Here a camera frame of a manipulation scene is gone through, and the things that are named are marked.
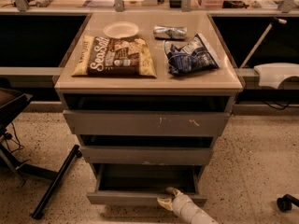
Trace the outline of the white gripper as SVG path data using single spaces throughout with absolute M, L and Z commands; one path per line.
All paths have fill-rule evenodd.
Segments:
M 173 200 L 171 198 L 158 198 L 158 204 L 168 211 L 173 211 L 175 215 L 180 218 L 193 218 L 199 207 L 192 201 L 192 199 L 179 189 L 168 187 L 166 189 L 167 193 L 173 194 L 176 198 Z

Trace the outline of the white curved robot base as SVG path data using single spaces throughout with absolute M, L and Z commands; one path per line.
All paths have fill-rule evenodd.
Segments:
M 277 89 L 290 77 L 299 77 L 299 64 L 296 63 L 265 63 L 256 65 L 254 71 L 259 75 L 259 85 Z

